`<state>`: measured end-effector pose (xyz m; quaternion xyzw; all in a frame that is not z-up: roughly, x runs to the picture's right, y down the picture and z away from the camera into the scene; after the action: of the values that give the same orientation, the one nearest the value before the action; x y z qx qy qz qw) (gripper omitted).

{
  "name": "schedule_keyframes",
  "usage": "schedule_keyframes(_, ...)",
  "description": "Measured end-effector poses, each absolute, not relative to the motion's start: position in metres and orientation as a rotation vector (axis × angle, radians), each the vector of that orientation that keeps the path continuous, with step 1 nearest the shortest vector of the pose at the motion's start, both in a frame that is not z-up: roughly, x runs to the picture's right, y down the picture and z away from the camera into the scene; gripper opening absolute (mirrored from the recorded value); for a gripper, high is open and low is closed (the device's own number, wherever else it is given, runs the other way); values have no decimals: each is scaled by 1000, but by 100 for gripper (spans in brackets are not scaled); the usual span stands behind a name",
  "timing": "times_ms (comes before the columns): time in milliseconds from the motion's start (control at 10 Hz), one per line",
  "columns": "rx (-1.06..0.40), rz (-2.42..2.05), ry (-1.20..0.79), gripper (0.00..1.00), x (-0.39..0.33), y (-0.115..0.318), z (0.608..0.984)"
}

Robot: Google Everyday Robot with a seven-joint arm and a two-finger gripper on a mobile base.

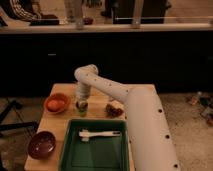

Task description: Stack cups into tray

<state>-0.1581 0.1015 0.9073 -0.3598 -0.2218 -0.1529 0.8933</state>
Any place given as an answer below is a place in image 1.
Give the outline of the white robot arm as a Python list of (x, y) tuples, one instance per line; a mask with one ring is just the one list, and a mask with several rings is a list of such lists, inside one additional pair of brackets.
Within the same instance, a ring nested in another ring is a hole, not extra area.
[(91, 64), (74, 76), (77, 100), (87, 100), (92, 87), (124, 105), (135, 171), (181, 171), (161, 100), (148, 85), (126, 85), (98, 75)]

